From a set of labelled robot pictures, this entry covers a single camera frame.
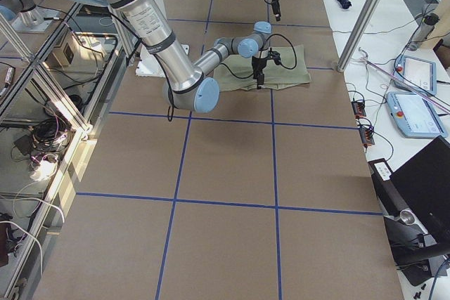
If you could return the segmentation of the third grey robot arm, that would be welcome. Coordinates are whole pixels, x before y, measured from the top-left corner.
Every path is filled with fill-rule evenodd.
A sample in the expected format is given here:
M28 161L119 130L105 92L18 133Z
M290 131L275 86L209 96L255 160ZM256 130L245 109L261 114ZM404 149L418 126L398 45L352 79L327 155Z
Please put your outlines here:
M34 0L1 0L1 14L22 33L43 33L53 21L44 17Z

